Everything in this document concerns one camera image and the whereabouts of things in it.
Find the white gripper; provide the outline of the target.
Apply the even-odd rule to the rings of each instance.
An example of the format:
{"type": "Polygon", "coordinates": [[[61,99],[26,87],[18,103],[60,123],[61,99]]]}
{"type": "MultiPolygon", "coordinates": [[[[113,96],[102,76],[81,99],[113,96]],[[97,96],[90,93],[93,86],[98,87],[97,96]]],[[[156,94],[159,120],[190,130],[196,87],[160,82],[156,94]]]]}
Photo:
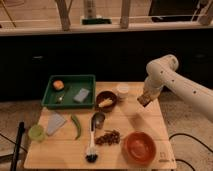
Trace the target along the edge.
{"type": "Polygon", "coordinates": [[[155,100],[163,90],[162,85],[155,84],[151,78],[147,77],[144,82],[143,96],[146,100],[155,100]]]}

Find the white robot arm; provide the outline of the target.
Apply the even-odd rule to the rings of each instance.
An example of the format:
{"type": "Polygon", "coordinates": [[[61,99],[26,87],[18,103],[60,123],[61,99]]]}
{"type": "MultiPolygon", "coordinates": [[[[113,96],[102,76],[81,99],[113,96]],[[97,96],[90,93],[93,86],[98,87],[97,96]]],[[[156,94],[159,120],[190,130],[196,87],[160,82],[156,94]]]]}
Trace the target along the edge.
{"type": "Polygon", "coordinates": [[[148,77],[144,82],[143,94],[138,101],[147,106],[166,86],[213,122],[213,90],[176,73],[178,66],[177,58],[171,54],[150,61],[146,66],[148,77]]]}

